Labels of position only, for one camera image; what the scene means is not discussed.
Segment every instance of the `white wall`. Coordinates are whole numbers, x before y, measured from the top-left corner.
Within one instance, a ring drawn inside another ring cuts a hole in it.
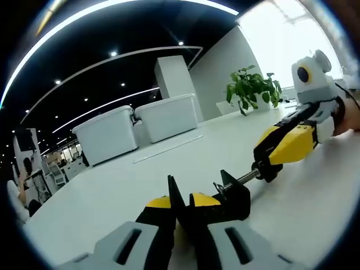
[[[226,100],[230,73],[250,65],[256,66],[253,73],[262,75],[248,42],[236,26],[192,67],[190,76],[205,121],[221,116],[216,103]]]

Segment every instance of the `box lid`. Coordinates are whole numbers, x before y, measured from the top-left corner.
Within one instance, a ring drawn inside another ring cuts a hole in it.
[[[182,94],[181,96],[166,98],[166,99],[164,99],[164,100],[152,102],[152,103],[149,103],[149,104],[146,104],[146,105],[137,107],[137,108],[135,109],[135,113],[137,114],[137,113],[139,113],[140,111],[142,111],[142,110],[144,110],[144,109],[148,109],[148,108],[151,108],[151,107],[154,107],[154,106],[157,106],[157,105],[163,105],[163,104],[165,104],[165,103],[169,103],[169,102],[173,102],[173,101],[176,101],[176,100],[181,100],[181,99],[183,99],[183,98],[189,98],[189,97],[195,97],[195,94],[193,94],[193,93],[190,93],[190,94]]]
[[[109,116],[109,115],[116,114],[116,113],[118,113],[118,112],[120,112],[120,111],[124,111],[124,110],[132,111],[133,109],[132,109],[129,105],[125,105],[125,106],[121,106],[121,107],[119,107],[119,108],[113,109],[113,110],[111,110],[111,111],[108,111],[108,112],[106,112],[106,113],[104,113],[104,114],[95,116],[95,117],[87,120],[86,122],[84,122],[84,123],[76,126],[75,128],[73,128],[73,133],[75,134],[76,131],[77,131],[78,129],[80,129],[80,128],[84,128],[85,126],[87,126],[87,125],[89,125],[89,124],[92,124],[92,123],[94,123],[94,122],[96,122],[96,121],[99,121],[99,120],[101,120],[101,119]]]

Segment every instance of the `white plastic container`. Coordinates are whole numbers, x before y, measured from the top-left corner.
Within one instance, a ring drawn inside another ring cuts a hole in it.
[[[135,114],[152,143],[197,128],[194,94],[184,94],[140,106]]]
[[[90,165],[137,148],[130,106],[122,106],[73,128]]]

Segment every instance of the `white table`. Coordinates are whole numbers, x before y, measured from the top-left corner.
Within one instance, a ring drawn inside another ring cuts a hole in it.
[[[285,114],[285,109],[248,117],[234,112],[89,169],[52,196],[25,229],[54,266],[92,252],[97,240],[134,221],[151,199],[168,194],[168,174],[188,202],[191,192],[215,194],[212,183],[221,183],[221,169],[235,177],[247,173],[257,140]],[[274,252],[315,267],[352,216],[360,191],[359,158],[360,134],[348,132],[319,145],[306,159],[284,165],[272,183],[250,181],[252,206],[245,222],[270,241]]]

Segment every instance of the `black ceiling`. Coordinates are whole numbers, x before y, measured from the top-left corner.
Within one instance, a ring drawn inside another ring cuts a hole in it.
[[[40,36],[70,15],[96,2],[101,1],[68,0],[51,17]],[[257,1],[218,2],[244,12]],[[11,24],[14,19],[8,18],[8,28],[13,28],[13,31],[7,29],[12,33],[12,39],[4,48],[7,55],[2,62],[2,91],[10,71],[36,42],[35,38],[24,39],[24,36],[29,36],[26,30],[35,18],[39,20],[37,14],[43,10],[45,4],[45,1],[35,1],[29,12],[17,11],[21,19],[15,25]],[[204,53],[236,25],[235,18],[222,10],[197,3],[143,0],[104,8],[77,20],[48,40],[15,79],[0,112],[0,153],[6,152],[7,156],[13,156],[12,147],[5,147],[6,144],[12,145],[11,131],[19,127],[25,110],[31,108],[55,86],[55,79],[64,80],[89,65],[108,59],[112,50],[122,54],[146,48],[177,46],[179,41],[184,41],[188,46],[203,47]],[[13,51],[12,48],[16,47],[20,50]],[[149,92],[119,101],[71,123],[55,134],[51,133],[95,107],[157,86],[154,66],[158,57],[183,55],[189,64],[197,52],[196,49],[172,49],[142,53],[110,61],[86,71],[44,99],[28,115],[22,126],[40,129],[42,132],[38,134],[39,139],[45,139],[51,147],[56,148],[57,138],[69,136],[72,127],[99,112],[104,113],[129,103],[137,107],[160,99],[160,92]],[[122,82],[126,84],[125,87],[121,87]],[[45,143],[40,144],[42,151],[46,148]]]

